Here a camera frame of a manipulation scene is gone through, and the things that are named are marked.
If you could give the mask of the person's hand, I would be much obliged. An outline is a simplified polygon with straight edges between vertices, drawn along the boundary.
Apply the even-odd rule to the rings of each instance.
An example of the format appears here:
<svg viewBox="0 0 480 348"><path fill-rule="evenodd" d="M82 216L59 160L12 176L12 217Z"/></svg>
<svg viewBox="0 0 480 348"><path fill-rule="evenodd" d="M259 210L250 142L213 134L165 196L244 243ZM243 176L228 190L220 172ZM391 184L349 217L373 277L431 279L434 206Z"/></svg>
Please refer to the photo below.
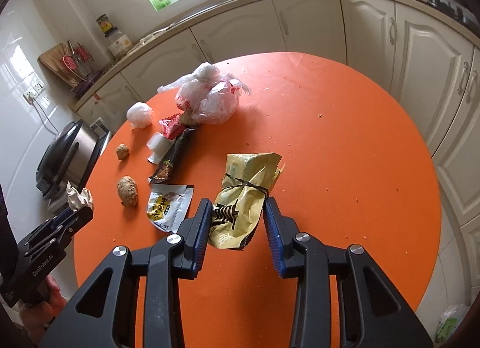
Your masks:
<svg viewBox="0 0 480 348"><path fill-rule="evenodd" d="M45 279L49 289L49 299L38 305L19 304L19 317L30 340L38 345L46 332L46 325L59 315L67 305L66 299L60 292L59 285L54 277L49 275Z"/></svg>

